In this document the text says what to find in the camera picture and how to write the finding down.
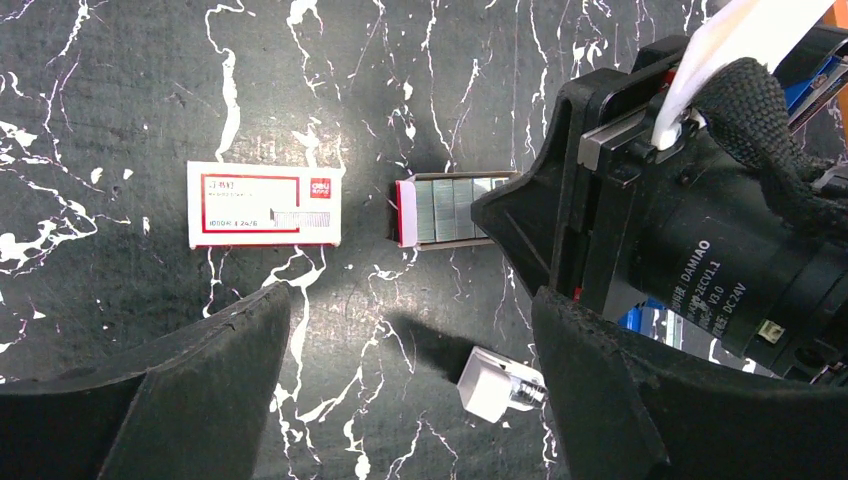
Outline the silver staple strip tray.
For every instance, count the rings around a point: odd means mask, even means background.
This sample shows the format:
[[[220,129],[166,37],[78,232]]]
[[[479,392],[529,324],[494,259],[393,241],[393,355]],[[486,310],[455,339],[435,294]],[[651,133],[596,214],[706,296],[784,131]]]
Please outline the silver staple strip tray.
[[[393,239],[418,251],[488,245],[471,205],[520,176],[517,171],[419,173],[394,183]]]

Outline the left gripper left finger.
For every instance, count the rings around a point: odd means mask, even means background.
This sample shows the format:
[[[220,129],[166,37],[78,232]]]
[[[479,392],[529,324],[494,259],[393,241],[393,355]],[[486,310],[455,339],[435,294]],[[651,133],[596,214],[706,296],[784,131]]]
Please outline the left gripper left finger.
[[[275,283],[92,367],[1,388],[5,479],[248,479],[290,329]]]

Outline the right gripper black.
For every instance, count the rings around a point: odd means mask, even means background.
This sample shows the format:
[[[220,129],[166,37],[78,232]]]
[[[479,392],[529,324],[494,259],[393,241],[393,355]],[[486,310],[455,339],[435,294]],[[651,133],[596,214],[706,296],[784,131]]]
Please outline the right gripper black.
[[[847,33],[816,26],[774,72],[745,60],[696,97],[668,150],[648,142],[688,41],[630,72],[565,83],[562,172],[529,171],[472,219],[532,296],[573,293],[616,319],[655,300],[774,374],[847,377],[847,167],[796,133],[847,88]]]

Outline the red white staple box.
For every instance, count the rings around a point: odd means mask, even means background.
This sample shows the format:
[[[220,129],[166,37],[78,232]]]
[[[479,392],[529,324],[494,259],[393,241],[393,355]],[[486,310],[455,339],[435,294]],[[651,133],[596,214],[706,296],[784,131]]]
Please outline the red white staple box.
[[[188,245],[337,245],[344,173],[329,167],[189,161]]]

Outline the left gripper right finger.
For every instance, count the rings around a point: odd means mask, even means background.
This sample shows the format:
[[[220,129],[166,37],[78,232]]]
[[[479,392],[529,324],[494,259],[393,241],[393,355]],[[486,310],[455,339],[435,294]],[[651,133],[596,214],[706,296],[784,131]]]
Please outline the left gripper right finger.
[[[681,352],[548,288],[532,329],[575,479],[843,479],[847,391]]]

